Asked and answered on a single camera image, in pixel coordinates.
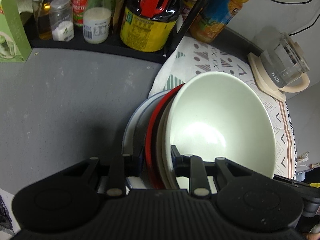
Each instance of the green box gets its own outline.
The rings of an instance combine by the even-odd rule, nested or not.
[[[25,62],[31,51],[16,0],[0,0],[0,62]]]

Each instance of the gray tabletop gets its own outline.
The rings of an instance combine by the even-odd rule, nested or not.
[[[90,156],[120,153],[160,67],[64,49],[34,49],[26,63],[0,64],[0,188],[15,194]]]

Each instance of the beige handle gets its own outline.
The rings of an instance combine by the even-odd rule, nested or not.
[[[301,74],[302,82],[296,86],[284,86],[283,88],[279,88],[279,90],[288,93],[296,93],[305,90],[310,84],[310,79],[307,73]]]

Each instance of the kettle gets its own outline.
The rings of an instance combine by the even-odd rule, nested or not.
[[[303,91],[309,86],[310,80],[307,75],[309,67],[299,44],[287,33],[279,34],[279,42],[275,46],[263,51],[259,57],[249,53],[248,59],[258,88],[284,102],[284,92]],[[300,84],[289,86],[300,77]]]

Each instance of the light blue object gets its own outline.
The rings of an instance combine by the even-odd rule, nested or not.
[[[296,173],[296,180],[297,180],[297,181],[302,182],[302,181],[304,181],[305,178],[306,178],[306,174],[305,174],[304,171],[298,171],[298,172]]]

